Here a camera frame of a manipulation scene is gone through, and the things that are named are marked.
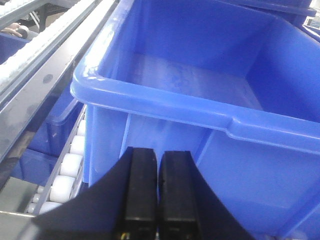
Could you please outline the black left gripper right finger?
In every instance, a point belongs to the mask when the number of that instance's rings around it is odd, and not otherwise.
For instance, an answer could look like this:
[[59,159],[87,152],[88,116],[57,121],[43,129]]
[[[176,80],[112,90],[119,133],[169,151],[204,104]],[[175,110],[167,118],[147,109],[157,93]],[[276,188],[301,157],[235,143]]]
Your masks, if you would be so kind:
[[216,196],[189,151],[166,151],[159,169],[161,240],[252,240]]

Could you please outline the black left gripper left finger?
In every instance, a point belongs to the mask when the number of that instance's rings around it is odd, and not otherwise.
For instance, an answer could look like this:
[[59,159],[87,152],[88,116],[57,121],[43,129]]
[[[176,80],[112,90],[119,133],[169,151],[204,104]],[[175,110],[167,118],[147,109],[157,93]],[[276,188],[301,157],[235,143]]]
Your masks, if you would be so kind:
[[157,160],[149,148],[128,147],[96,183],[37,216],[34,240],[153,240]]

